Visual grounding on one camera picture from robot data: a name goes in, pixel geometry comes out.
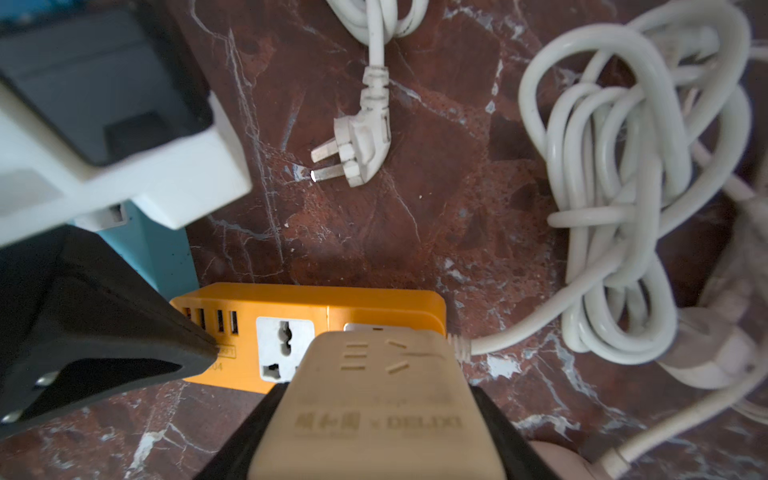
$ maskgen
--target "brown marble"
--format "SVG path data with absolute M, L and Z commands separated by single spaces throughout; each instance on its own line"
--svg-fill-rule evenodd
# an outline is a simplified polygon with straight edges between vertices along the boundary
M 187 228 L 201 283 L 435 290 L 452 332 L 476 337 L 514 325 L 562 285 L 567 239 L 546 224 L 554 203 L 520 122 L 522 72 L 569 28 L 625 22 L 652 3 L 433 0 L 413 35 L 387 45 L 392 149 L 369 184 L 350 189 L 342 179 L 313 184 L 308 170 L 332 119 L 357 112 L 366 60 L 326 3 L 171 2 L 253 177 L 251 194 Z M 741 5 L 768 36 L 763 4 Z M 551 105 L 582 64 L 553 70 L 540 103 Z M 766 69 L 753 68 L 746 84 L 765 78 Z M 765 98 L 751 91 L 761 134 L 750 159 L 768 130 Z M 680 305 L 695 303 L 732 220 L 733 208 L 716 200 L 662 242 Z M 691 249 L 701 235 L 707 242 Z M 527 437 L 586 458 L 703 395 L 653 363 L 574 354 L 557 324 L 474 359 L 465 374 Z M 755 398 L 768 402 L 768 391 Z M 0 443 L 0 475 L 190 478 L 258 400 L 185 382 L 130 392 Z M 654 450 L 627 477 L 757 480 L 768 476 L 767 462 L 765 428 L 726 412 Z

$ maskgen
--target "blue object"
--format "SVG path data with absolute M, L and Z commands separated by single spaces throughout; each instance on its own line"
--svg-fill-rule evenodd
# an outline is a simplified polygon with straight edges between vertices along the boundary
M 171 230 L 125 202 L 128 223 L 98 232 L 166 300 L 200 288 L 185 229 Z
M 0 20 L 15 20 L 70 8 L 81 0 L 0 0 Z

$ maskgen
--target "yellow power strip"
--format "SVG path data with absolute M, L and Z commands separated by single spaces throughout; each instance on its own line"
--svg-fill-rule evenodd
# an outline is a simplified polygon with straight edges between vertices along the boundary
M 284 381 L 277 374 L 274 381 L 265 380 L 272 375 L 271 367 L 264 365 L 267 347 L 270 355 L 278 356 L 282 348 L 286 359 L 294 357 L 298 366 L 297 356 L 303 355 L 311 338 L 302 346 L 302 339 L 294 333 L 291 341 L 290 330 L 282 330 L 289 324 L 308 327 L 310 332 L 313 328 L 314 336 L 345 329 L 402 327 L 446 334 L 445 301 L 425 290 L 215 283 L 170 303 L 219 345 L 217 361 L 187 380 L 248 392 L 267 393 L 275 382 Z M 276 332 L 274 338 L 267 328 Z M 270 338 L 258 339 L 258 329 L 263 335 L 269 332 Z M 259 344 L 265 350 L 261 356 Z

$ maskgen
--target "universal socket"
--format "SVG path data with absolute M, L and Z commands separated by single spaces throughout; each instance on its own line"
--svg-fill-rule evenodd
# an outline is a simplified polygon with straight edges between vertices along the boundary
M 315 339 L 310 320 L 260 316 L 256 319 L 259 375 L 265 382 L 290 382 Z

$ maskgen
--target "white power cord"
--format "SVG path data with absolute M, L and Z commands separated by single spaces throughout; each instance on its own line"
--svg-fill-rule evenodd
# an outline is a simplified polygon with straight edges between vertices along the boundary
M 421 24 L 429 0 L 413 0 L 403 20 L 398 20 L 396 0 L 327 0 L 344 27 L 368 45 L 368 66 L 362 82 L 360 112 L 333 121 L 334 137 L 312 150 L 312 161 L 339 154 L 341 164 L 312 171 L 312 179 L 344 176 L 351 187 L 368 182 L 379 171 L 392 143 L 389 129 L 389 71 L 384 66 L 384 45 Z
M 597 52 L 581 80 L 557 100 L 545 127 L 536 104 L 539 82 L 558 61 L 584 51 Z M 612 56 L 629 66 L 635 86 L 597 83 Z M 678 0 L 626 26 L 577 28 L 535 56 L 518 103 L 526 131 L 546 160 L 560 210 L 548 222 L 570 229 L 567 286 L 503 332 L 471 341 L 450 336 L 457 358 L 513 346 L 558 315 L 564 341 L 576 352 L 639 364 L 669 349 L 677 308 L 655 253 L 657 239 L 720 189 L 766 230 L 765 199 L 732 175 L 751 128 L 750 103 L 738 84 L 750 56 L 768 60 L 768 48 L 750 50 L 749 22 L 724 0 Z M 715 118 L 717 146 L 710 153 L 699 136 Z M 618 325 L 625 313 L 626 332 Z M 610 450 L 594 468 L 618 478 L 645 452 L 730 406 L 766 422 L 768 409 L 743 397 L 768 376 L 768 336 L 750 368 L 730 386 Z
M 679 413 L 655 425 L 653 428 L 645 430 L 631 439 L 627 440 L 617 449 L 611 449 L 606 452 L 597 462 L 594 463 L 610 478 L 619 478 L 630 468 L 630 464 L 645 455 L 651 449 L 656 448 L 682 432 L 690 429 L 692 426 L 699 425 L 712 419 L 723 410 L 739 402 L 744 396 L 755 389 L 768 376 L 768 336 L 763 337 L 760 345 L 760 351 L 751 372 L 747 373 L 739 382 L 732 386 L 713 392 Z M 761 407 L 740 406 L 735 409 L 744 409 L 745 416 L 752 418 L 754 413 L 758 422 L 765 423 L 765 409 L 758 411 Z

